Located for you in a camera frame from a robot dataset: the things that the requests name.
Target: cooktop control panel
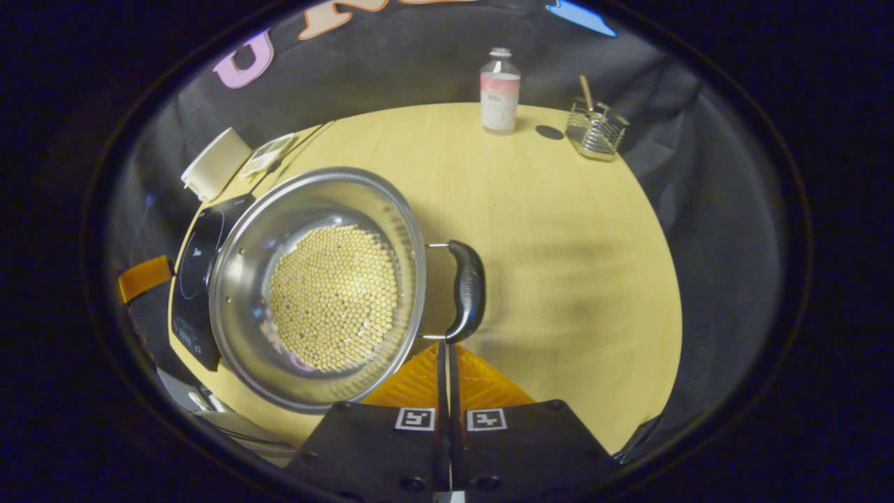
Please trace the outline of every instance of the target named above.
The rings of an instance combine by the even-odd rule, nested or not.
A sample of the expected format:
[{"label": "cooktop control panel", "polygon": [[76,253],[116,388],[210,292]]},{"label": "cooktop control panel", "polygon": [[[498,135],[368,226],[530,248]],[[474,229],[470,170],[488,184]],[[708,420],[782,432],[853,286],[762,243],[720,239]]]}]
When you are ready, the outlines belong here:
[{"label": "cooktop control panel", "polygon": [[246,194],[199,212],[175,268],[171,331],[210,371],[217,370],[221,358],[208,314],[211,271],[236,220],[254,201],[254,196]]}]

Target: wire basket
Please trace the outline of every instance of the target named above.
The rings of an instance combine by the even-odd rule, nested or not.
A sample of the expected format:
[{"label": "wire basket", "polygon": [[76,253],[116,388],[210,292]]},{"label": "wire basket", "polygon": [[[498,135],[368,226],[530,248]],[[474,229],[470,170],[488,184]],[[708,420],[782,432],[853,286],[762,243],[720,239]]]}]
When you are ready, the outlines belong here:
[{"label": "wire basket", "polygon": [[593,112],[582,98],[575,98],[565,125],[565,135],[585,158],[610,161],[618,154],[618,145],[630,123],[616,115],[604,103],[594,102]]}]

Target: black handle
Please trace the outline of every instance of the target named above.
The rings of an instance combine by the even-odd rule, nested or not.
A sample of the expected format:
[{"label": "black handle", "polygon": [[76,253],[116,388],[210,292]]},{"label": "black handle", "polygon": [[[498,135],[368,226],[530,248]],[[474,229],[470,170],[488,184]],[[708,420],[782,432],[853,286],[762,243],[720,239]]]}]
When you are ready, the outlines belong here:
[{"label": "black handle", "polygon": [[472,335],[485,316],[485,266],[471,246],[450,240],[447,244],[429,244],[430,248],[447,248],[456,259],[456,278],[453,280],[453,301],[456,319],[443,336],[423,336],[440,339],[447,344],[458,343]]}]

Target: plastic bottle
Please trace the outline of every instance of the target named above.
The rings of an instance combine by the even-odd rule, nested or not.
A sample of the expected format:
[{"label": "plastic bottle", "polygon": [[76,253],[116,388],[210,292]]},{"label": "plastic bottle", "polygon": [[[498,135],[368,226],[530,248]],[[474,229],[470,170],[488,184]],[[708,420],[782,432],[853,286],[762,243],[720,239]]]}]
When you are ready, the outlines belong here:
[{"label": "plastic bottle", "polygon": [[487,132],[512,134],[521,72],[510,63],[509,49],[494,47],[491,57],[491,62],[481,68],[481,125]]}]

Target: round table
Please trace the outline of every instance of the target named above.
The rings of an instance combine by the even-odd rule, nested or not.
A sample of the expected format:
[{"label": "round table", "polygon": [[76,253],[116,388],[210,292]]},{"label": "round table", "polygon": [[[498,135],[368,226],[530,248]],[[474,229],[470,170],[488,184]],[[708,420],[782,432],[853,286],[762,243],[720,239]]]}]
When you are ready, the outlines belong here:
[{"label": "round table", "polygon": [[[276,172],[234,177],[200,210],[255,185],[260,197],[322,167],[383,176],[407,198],[427,242],[458,239],[481,255],[485,318],[462,345],[535,400],[567,401],[613,453],[662,411],[677,374],[682,315],[671,253],[620,156],[587,159],[567,139],[536,131],[564,131],[567,111],[520,106],[518,118],[512,135],[495,136],[482,130],[478,104],[454,103],[307,128]],[[422,331],[443,332],[454,315],[455,264],[449,253],[427,259]],[[208,371],[173,333],[169,339],[215,395],[283,440],[300,445],[322,419],[266,402],[223,361]]]}]

